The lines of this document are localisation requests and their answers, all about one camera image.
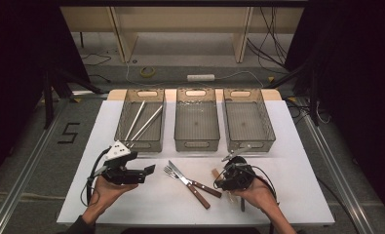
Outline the yellow tape roll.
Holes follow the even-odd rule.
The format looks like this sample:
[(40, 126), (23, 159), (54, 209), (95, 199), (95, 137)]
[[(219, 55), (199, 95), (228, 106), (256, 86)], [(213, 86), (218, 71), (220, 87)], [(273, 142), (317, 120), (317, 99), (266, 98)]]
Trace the yellow tape roll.
[(155, 68), (150, 66), (142, 67), (139, 71), (140, 76), (143, 78), (151, 78), (155, 75), (155, 73)]

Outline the wooden-handled knife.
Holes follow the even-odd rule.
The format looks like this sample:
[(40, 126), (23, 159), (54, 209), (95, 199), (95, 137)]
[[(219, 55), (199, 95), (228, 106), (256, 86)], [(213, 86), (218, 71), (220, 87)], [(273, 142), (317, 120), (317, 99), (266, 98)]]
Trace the wooden-handled knife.
[(191, 193), (198, 199), (198, 201), (203, 205), (203, 207), (208, 210), (211, 205), (210, 203), (196, 190), (192, 183), (182, 174), (182, 172), (177, 168), (177, 166), (169, 160), (169, 167), (177, 175), (177, 177), (185, 184), (185, 186), (191, 191)]

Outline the white power strip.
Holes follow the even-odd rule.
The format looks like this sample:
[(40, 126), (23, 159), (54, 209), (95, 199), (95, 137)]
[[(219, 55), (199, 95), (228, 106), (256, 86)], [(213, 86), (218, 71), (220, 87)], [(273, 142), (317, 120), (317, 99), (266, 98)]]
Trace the white power strip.
[(214, 81), (215, 76), (213, 74), (189, 74), (186, 79), (188, 82), (211, 82)]

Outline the person's right hand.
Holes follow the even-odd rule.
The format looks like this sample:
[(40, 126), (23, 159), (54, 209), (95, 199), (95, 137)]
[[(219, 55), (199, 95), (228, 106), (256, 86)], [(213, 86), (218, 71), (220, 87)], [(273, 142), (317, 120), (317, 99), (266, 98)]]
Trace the person's right hand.
[(251, 185), (246, 189), (234, 190), (234, 195), (240, 196), (254, 207), (261, 209), (266, 215), (278, 209), (277, 202), (267, 185), (255, 178)]

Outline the grey transparent plastic bin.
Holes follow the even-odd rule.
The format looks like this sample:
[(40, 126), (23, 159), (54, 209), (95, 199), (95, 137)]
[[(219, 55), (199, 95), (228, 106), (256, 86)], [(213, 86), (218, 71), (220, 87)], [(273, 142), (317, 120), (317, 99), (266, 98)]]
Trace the grey transparent plastic bin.
[(270, 151), (276, 136), (260, 89), (224, 89), (223, 114), (229, 151)]
[[(127, 132), (144, 100), (146, 101), (145, 106), (129, 140), (125, 141)], [(121, 141), (132, 151), (161, 152), (164, 110), (165, 92), (163, 89), (127, 90), (114, 139)]]
[(176, 90), (173, 138), (178, 152), (217, 150), (220, 132), (215, 89)]

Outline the metal floor rail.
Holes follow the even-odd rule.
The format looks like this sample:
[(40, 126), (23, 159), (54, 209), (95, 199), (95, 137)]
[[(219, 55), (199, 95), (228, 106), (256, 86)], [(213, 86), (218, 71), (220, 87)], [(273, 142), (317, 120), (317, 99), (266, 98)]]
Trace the metal floor rail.
[(343, 202), (344, 210), (347, 212), (347, 215), (350, 216), (353, 224), (357, 229), (357, 233), (374, 234), (374, 230), (369, 223), (366, 212), (360, 204), (356, 194), (353, 192), (351, 186), (349, 185), (346, 176), (343, 174), (340, 166), (336, 162), (336, 159), (329, 148), (324, 134), (320, 128), (315, 125), (309, 116), (306, 116), (304, 121), (309, 129), (311, 136), (319, 148), (331, 178), (338, 190), (339, 198)]
[(28, 160), (26, 161), (25, 166), (21, 170), (19, 177), (14, 183), (13, 187), (6, 195), (3, 200), (2, 205), (0, 206), (0, 234), (3, 233), (5, 227), (7, 226), (18, 202), (19, 199), (27, 186), (28, 182), (31, 179), (32, 174), (34, 173), (52, 135), (58, 125), (58, 120), (62, 115), (65, 107), (68, 105), (68, 98), (61, 98), (58, 102), (58, 106), (55, 110), (54, 119), (49, 124), (49, 126), (43, 131), (42, 135), (39, 137), (36, 146), (33, 148), (32, 153), (30, 154)]

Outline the black curtain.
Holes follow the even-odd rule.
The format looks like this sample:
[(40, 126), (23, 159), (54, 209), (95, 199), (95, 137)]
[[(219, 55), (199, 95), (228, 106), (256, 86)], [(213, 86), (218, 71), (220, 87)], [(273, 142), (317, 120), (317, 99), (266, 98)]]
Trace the black curtain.
[(88, 73), (60, 7), (49, 0), (0, 0), (0, 167), (43, 93), (44, 76)]
[(308, 0), (289, 49), (318, 46), (318, 96), (385, 206), (385, 0)]

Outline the beige wooden desk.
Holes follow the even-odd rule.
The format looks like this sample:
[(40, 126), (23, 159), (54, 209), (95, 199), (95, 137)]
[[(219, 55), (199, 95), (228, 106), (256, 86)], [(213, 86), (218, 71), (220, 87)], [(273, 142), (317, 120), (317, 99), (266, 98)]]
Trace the beige wooden desk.
[(244, 60), (248, 36), (265, 33), (273, 20), (278, 33), (293, 33), (301, 8), (279, 7), (62, 7), (72, 32), (112, 32), (122, 61), (131, 58), (140, 32), (230, 33), (235, 60)]

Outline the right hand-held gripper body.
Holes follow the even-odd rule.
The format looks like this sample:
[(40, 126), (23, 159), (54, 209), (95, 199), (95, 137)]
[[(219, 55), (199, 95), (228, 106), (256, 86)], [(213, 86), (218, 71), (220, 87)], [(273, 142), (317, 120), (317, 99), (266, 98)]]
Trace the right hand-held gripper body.
[(255, 172), (245, 158), (241, 156), (242, 153), (250, 149), (251, 146), (247, 145), (244, 148), (232, 150), (222, 159), (226, 165), (223, 167), (222, 177), (219, 176), (215, 182), (218, 188), (231, 191), (247, 189), (251, 185), (255, 178)]

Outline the black stand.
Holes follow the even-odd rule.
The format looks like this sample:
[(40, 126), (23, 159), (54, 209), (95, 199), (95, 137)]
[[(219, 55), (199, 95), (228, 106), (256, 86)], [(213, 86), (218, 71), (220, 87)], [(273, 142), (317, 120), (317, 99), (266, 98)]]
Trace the black stand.
[(309, 82), (309, 116), (313, 123), (316, 126), (319, 126), (319, 114), (318, 111), (318, 74), (314, 69), (314, 65), (311, 61), (305, 61), (299, 67), (295, 68), (289, 74), (282, 77), (280, 80), (273, 82), (272, 84), (266, 86), (266, 89), (275, 89), (279, 86), (285, 84), (293, 78), (298, 79), (298, 83), (296, 87), (299, 87), (299, 83), (301, 82)]
[(48, 68), (43, 74), (43, 94), (45, 101), (45, 129), (48, 129), (54, 122), (54, 103), (52, 90), (55, 90), (60, 98), (71, 98), (72, 91), (67, 85), (68, 82), (77, 83), (94, 94), (103, 94), (103, 90), (92, 85), (89, 81), (80, 78), (62, 68)]

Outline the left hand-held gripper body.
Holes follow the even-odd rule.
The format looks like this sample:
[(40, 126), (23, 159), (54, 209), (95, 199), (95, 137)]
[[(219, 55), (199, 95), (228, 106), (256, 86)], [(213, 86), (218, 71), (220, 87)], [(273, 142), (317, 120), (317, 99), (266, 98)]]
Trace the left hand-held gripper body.
[(100, 174), (108, 181), (117, 185), (144, 183), (145, 170), (130, 170), (126, 167), (126, 155), (132, 151), (117, 140), (105, 154), (105, 161)]

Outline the wooden-handled fork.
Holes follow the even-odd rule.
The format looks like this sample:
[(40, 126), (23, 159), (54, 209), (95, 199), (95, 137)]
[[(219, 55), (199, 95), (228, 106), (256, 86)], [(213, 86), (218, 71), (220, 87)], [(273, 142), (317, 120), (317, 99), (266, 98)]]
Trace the wooden-handled fork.
[[(169, 175), (169, 176), (171, 176), (171, 177), (173, 177), (173, 178), (175, 178), (175, 179), (179, 179), (179, 177), (177, 176), (177, 174), (172, 170), (172, 168), (171, 168), (170, 166), (166, 166), (166, 167), (164, 168), (164, 172), (165, 172), (167, 175)], [(204, 190), (204, 191), (210, 193), (211, 195), (213, 195), (213, 196), (215, 196), (215, 197), (217, 197), (217, 198), (221, 198), (221, 196), (222, 196), (221, 192), (218, 192), (218, 191), (216, 191), (216, 190), (214, 190), (214, 189), (212, 189), (212, 188), (209, 188), (209, 187), (205, 186), (204, 184), (202, 184), (202, 183), (200, 183), (200, 182), (197, 182), (197, 181), (195, 181), (195, 180), (191, 180), (191, 179), (188, 179), (188, 178), (187, 178), (186, 180), (187, 180), (188, 182), (190, 182), (193, 186), (196, 186), (196, 187), (198, 187), (198, 188), (200, 188), (200, 189), (202, 189), (202, 190)]]

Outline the person's left hand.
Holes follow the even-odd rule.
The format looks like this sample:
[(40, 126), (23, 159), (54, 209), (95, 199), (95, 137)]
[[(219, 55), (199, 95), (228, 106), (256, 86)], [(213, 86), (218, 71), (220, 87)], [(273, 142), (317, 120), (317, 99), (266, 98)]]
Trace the person's left hand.
[(82, 214), (83, 220), (87, 224), (93, 225), (120, 196), (135, 188), (137, 188), (137, 184), (117, 185), (108, 182), (103, 176), (99, 176), (90, 204)]

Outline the white table sheet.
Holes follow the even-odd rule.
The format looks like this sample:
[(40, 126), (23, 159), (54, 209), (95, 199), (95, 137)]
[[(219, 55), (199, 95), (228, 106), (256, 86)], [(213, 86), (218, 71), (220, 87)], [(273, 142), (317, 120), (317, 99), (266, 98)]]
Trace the white table sheet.
[[(61, 224), (72, 223), (85, 207), (80, 194), (98, 155), (114, 141), (122, 102), (105, 101), (83, 153), (75, 177), (58, 216)], [(280, 208), (288, 221), (301, 225), (328, 225), (334, 222), (327, 201), (316, 180), (299, 135), (281, 100), (269, 100), (267, 111), (276, 140), (267, 153), (248, 154), (247, 162), (257, 166), (272, 180)], [(206, 210), (178, 179), (168, 176), (164, 168), (171, 160), (182, 173), (206, 186), (212, 185), (212, 169), (221, 170), (226, 143), (217, 151), (186, 154), (174, 148), (174, 102), (166, 106), (164, 146), (159, 154), (143, 154), (129, 163), (131, 169), (155, 165), (155, 172), (138, 188), (119, 198), (99, 219), (100, 224), (130, 226), (261, 226), (268, 219), (259, 209), (245, 204), (230, 204), (226, 195), (205, 198)]]

